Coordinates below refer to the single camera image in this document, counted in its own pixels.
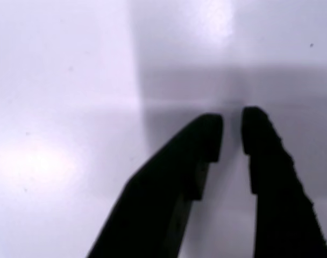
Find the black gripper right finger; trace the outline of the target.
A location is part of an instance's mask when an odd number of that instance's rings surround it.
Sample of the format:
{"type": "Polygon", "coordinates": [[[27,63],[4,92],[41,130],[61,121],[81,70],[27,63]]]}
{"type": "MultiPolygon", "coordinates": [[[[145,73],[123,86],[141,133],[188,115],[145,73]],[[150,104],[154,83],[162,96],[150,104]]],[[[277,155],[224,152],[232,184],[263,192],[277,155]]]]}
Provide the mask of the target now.
{"type": "Polygon", "coordinates": [[[241,138],[257,197],[254,257],[327,257],[314,205],[264,110],[243,109],[241,138]]]}

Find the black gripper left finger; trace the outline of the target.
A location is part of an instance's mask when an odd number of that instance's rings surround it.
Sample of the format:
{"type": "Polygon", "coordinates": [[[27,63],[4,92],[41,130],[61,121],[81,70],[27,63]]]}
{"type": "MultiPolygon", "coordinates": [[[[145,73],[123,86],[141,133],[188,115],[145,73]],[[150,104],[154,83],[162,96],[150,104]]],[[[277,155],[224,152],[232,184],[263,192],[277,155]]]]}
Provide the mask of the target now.
{"type": "Polygon", "coordinates": [[[89,257],[177,257],[222,135],[222,116],[206,113],[165,144],[128,180],[89,257]]]}

